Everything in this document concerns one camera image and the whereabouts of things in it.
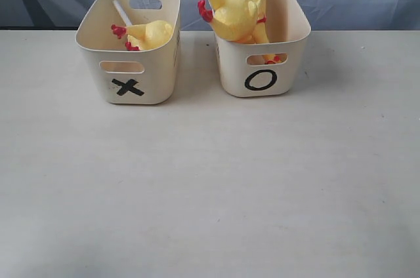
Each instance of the table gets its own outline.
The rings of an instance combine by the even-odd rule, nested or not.
[[[313,32],[293,89],[99,97],[73,31],[0,32],[0,277],[418,277],[420,33]]]

